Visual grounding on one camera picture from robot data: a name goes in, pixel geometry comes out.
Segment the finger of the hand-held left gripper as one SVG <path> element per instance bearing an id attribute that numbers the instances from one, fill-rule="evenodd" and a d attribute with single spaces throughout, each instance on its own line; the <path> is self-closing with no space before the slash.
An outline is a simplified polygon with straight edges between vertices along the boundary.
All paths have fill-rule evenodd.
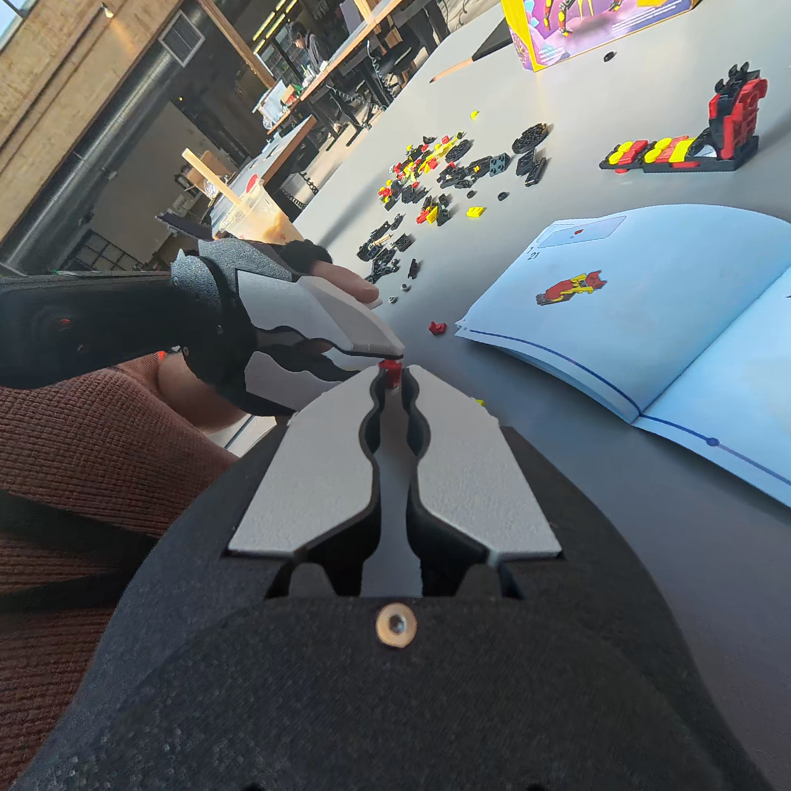
<path id="1" fill-rule="evenodd" d="M 286 282 L 252 272 L 236 278 L 242 305 L 260 331 L 291 331 L 352 356 L 404 355 L 401 341 L 375 312 L 324 278 L 304 275 Z"/>
<path id="2" fill-rule="evenodd" d="M 252 354 L 243 371 L 246 392 L 290 412 L 354 377 L 354 372 L 327 358 L 327 351 L 353 357 L 379 354 L 377 343 L 355 341 L 329 329 L 311 337 L 296 328 L 253 328 L 251 340 Z"/>

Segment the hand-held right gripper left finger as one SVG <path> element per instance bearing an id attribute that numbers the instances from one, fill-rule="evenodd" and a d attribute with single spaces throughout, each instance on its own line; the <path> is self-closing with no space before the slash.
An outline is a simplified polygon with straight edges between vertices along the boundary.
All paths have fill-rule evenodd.
<path id="1" fill-rule="evenodd" d="M 371 366 L 293 416 L 228 551 L 300 559 L 371 515 L 381 412 L 382 370 Z"/>

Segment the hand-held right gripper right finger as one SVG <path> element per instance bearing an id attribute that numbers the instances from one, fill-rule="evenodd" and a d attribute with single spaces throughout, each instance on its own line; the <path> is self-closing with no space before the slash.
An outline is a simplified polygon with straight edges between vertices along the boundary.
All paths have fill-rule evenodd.
<path id="1" fill-rule="evenodd" d="M 407 535 L 426 563 L 554 559 L 562 551 L 499 421 L 419 365 L 401 381 L 416 457 Z"/>

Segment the person's left forearm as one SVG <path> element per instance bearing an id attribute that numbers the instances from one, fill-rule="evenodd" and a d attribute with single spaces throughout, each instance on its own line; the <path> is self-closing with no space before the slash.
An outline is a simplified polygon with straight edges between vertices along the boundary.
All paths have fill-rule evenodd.
<path id="1" fill-rule="evenodd" d="M 213 480 L 229 455 L 208 437 L 243 410 L 159 352 L 34 390 L 1 388 L 2 490 L 80 510 Z"/>

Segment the grey desk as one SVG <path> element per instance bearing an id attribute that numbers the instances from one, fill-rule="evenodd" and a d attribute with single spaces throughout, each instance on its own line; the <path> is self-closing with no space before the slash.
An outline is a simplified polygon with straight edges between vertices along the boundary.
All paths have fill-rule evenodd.
<path id="1" fill-rule="evenodd" d="M 688 14 L 537 74 L 512 46 L 444 77 L 501 19 L 494 7 L 450 35 L 373 130 L 320 181 L 297 227 L 335 262 L 365 271 L 356 252 L 385 218 L 377 191 L 408 143 L 465 131 L 471 156 L 509 150 L 531 124 L 553 126 L 536 187 L 513 171 L 479 188 L 480 219 L 404 226 L 417 284 L 378 313 L 407 360 L 483 400 L 569 477 L 627 538 L 655 577 L 713 697 L 757 765 L 789 789 L 789 510 L 697 455 L 635 430 L 579 391 L 500 351 L 458 339 L 453 323 L 555 220 L 640 206 L 714 203 L 789 220 L 789 2 L 701 2 Z M 631 138 L 696 134 L 714 84 L 744 61 L 769 89 L 760 151 L 732 174 L 619 176 L 599 169 Z M 479 110 L 477 119 L 470 113 Z M 498 193 L 509 197 L 498 201 Z M 431 321 L 447 323 L 434 336 Z"/>

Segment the person's left hand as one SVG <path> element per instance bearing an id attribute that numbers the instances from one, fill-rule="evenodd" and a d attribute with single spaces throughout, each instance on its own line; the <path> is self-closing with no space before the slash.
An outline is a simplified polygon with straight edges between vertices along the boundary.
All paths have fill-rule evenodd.
<path id="1" fill-rule="evenodd" d="M 362 304 L 369 305 L 380 297 L 375 285 L 330 262 L 314 262 L 310 273 L 326 279 Z M 190 369 L 182 351 L 169 353 L 159 361 L 156 386 L 166 406 L 206 434 L 226 430 L 248 415 L 246 410 L 225 399 L 212 385 L 200 380 Z"/>

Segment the iced coffee plastic cup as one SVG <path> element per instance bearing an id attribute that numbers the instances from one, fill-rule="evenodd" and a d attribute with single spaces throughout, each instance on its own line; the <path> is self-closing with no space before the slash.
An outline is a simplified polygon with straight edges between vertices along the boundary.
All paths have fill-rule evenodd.
<path id="1" fill-rule="evenodd" d="M 230 206 L 217 223 L 213 238 L 234 236 L 243 241 L 285 245 L 304 237 L 268 194 L 262 178 L 252 176 L 243 193 L 222 186 Z"/>

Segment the pile of loose toy bricks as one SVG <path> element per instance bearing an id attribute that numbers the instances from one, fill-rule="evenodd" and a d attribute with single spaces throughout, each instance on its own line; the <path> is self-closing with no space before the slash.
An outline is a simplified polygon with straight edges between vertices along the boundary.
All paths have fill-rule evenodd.
<path id="1" fill-rule="evenodd" d="M 513 161 L 514 174 L 524 186 L 537 185 L 548 165 L 542 147 L 552 129 L 551 124 L 534 124 L 515 138 L 509 151 L 468 162 L 463 159 L 470 153 L 473 139 L 462 131 L 452 137 L 424 137 L 419 144 L 408 145 L 377 192 L 377 200 L 386 211 L 400 212 L 376 227 L 357 251 L 361 262 L 371 266 L 365 280 L 375 285 L 382 277 L 398 272 L 400 262 L 396 256 L 414 243 L 410 232 L 396 234 L 406 218 L 407 206 L 418 207 L 414 218 L 417 225 L 440 228 L 454 215 L 453 190 L 462 192 L 471 202 L 481 180 L 507 173 Z"/>

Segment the blue instruction booklet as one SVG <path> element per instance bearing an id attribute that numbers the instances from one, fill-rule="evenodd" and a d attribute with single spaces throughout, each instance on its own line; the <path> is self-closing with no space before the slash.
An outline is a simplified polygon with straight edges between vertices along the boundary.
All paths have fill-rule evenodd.
<path id="1" fill-rule="evenodd" d="M 457 322 L 790 502 L 789 222 L 674 204 L 558 220 Z"/>

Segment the long wooden background table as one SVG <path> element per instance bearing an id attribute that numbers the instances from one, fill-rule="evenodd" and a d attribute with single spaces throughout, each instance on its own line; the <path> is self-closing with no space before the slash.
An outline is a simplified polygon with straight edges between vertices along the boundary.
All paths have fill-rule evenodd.
<path id="1" fill-rule="evenodd" d="M 313 106 L 327 81 L 339 88 L 341 78 L 355 70 L 360 72 L 362 82 L 369 89 L 374 104 L 383 109 L 389 107 L 394 96 L 389 92 L 379 66 L 387 59 L 391 50 L 381 44 L 384 40 L 382 26 L 386 27 L 386 34 L 407 27 L 418 37 L 419 48 L 425 48 L 429 53 L 450 35 L 450 28 L 438 2 L 379 2 L 332 55 L 320 74 L 303 88 L 297 101 L 272 126 L 268 137 L 272 137 L 280 127 L 300 112 L 303 105 Z"/>

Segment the person's brown sweater torso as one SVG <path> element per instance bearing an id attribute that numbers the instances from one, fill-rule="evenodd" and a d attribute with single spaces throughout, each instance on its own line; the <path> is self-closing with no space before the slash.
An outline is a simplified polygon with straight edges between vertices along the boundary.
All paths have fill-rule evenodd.
<path id="1" fill-rule="evenodd" d="M 2 533 L 1 788 L 69 706 L 120 596 L 157 538 L 97 530 L 77 546 Z"/>

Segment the purple yellow toy box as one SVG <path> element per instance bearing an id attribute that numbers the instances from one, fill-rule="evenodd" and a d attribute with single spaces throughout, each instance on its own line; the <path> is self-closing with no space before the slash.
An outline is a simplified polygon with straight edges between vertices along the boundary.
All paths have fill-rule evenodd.
<path id="1" fill-rule="evenodd" d="M 501 1 L 524 69 L 538 72 L 685 14 L 698 1 Z"/>

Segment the long black red brick model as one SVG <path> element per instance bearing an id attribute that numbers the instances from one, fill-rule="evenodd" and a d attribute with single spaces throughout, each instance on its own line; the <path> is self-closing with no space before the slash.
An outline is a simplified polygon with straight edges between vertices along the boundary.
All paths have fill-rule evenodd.
<path id="1" fill-rule="evenodd" d="M 735 172 L 758 151 L 758 105 L 767 87 L 760 70 L 752 70 L 749 63 L 734 65 L 714 87 L 708 126 L 700 134 L 620 143 L 599 168 L 618 174 Z"/>

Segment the grey metal duct pipe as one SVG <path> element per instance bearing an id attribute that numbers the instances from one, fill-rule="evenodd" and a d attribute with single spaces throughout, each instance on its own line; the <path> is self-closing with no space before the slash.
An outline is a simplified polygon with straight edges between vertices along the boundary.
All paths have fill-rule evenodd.
<path id="1" fill-rule="evenodd" d="M 149 49 L 2 242 L 2 271 L 39 274 L 74 247 L 100 194 L 168 102 L 182 70 L 163 44 Z"/>

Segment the wall vent grille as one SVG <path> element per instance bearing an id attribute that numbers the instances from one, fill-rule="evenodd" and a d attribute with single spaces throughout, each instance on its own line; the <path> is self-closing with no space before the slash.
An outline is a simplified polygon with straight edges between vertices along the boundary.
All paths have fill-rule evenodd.
<path id="1" fill-rule="evenodd" d="M 181 67 L 186 67 L 202 47 L 206 37 L 181 9 L 157 40 Z"/>

